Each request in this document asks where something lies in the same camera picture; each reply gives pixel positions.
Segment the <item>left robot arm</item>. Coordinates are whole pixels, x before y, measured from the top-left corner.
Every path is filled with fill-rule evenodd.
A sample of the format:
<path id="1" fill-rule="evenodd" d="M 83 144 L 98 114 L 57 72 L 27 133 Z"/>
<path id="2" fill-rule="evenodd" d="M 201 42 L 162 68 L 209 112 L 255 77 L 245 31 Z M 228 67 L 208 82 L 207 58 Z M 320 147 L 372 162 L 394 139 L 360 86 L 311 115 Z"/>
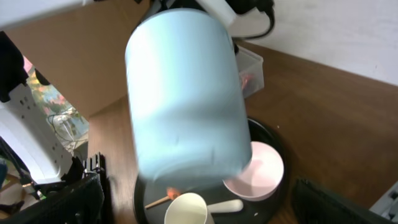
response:
<path id="1" fill-rule="evenodd" d="M 200 1 L 171 9 L 159 1 L 125 50 L 139 175 L 184 189 L 236 177 L 252 158 L 236 38 L 228 27 L 252 9 L 275 26 L 273 1 Z M 40 116 L 24 59 L 1 34 L 1 142 L 39 185 L 80 179 L 82 166 Z"/>

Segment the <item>small white cup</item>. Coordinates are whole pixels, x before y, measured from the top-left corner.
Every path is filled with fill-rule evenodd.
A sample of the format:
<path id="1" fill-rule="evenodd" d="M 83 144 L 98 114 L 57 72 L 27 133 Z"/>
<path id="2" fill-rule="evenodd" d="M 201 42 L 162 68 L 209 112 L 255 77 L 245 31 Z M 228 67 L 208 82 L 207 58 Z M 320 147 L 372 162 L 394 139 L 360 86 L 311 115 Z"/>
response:
<path id="1" fill-rule="evenodd" d="M 185 193 L 169 205 L 164 224 L 215 224 L 215 221 L 200 195 Z"/>

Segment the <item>light blue cup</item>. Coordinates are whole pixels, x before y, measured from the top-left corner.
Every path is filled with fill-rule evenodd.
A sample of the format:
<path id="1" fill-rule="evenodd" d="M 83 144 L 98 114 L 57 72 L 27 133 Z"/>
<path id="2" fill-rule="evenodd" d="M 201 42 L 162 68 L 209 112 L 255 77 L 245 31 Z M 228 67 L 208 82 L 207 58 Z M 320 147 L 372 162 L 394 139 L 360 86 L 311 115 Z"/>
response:
<path id="1" fill-rule="evenodd" d="M 139 177 L 186 189 L 242 173 L 251 138 L 234 45 L 196 9 L 170 9 L 130 36 L 126 78 Z"/>

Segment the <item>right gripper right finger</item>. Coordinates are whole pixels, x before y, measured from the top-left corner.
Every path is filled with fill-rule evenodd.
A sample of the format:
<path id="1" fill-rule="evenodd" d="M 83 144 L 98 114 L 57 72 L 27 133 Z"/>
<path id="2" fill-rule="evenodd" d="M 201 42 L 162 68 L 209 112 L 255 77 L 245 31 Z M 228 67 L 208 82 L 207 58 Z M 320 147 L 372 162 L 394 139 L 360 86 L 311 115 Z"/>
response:
<path id="1" fill-rule="evenodd" d="M 291 205 L 299 224 L 396 224 L 303 178 L 295 181 Z"/>

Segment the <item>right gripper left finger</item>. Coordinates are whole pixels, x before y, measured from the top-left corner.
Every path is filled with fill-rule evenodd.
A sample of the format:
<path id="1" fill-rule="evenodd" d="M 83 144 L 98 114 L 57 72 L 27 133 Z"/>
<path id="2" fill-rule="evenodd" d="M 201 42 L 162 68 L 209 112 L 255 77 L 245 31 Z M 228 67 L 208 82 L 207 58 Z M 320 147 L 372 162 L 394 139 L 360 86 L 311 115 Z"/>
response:
<path id="1" fill-rule="evenodd" d="M 90 174 L 58 193 L 1 220 L 1 224 L 98 223 L 104 203 L 100 176 Z"/>

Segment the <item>white plastic fork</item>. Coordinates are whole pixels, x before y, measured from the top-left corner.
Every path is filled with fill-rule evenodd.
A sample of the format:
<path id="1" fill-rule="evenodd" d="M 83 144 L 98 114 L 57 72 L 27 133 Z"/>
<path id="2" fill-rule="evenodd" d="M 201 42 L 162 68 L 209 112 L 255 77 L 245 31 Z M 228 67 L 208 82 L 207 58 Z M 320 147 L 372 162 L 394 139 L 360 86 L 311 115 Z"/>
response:
<path id="1" fill-rule="evenodd" d="M 240 212 L 243 208 L 244 204 L 240 199 L 228 200 L 207 206 L 210 213 L 236 213 Z"/>

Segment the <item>pink saucer plate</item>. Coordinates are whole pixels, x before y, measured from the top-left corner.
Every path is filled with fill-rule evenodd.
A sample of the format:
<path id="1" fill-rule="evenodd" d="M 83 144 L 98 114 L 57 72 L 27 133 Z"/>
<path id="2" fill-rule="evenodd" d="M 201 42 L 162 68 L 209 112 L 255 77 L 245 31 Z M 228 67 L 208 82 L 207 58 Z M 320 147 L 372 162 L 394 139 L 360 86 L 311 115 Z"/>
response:
<path id="1" fill-rule="evenodd" d="M 269 198 L 278 188 L 284 176 L 281 155 L 270 145 L 253 141 L 252 158 L 242 173 L 224 180 L 224 186 L 238 197 L 258 202 Z"/>

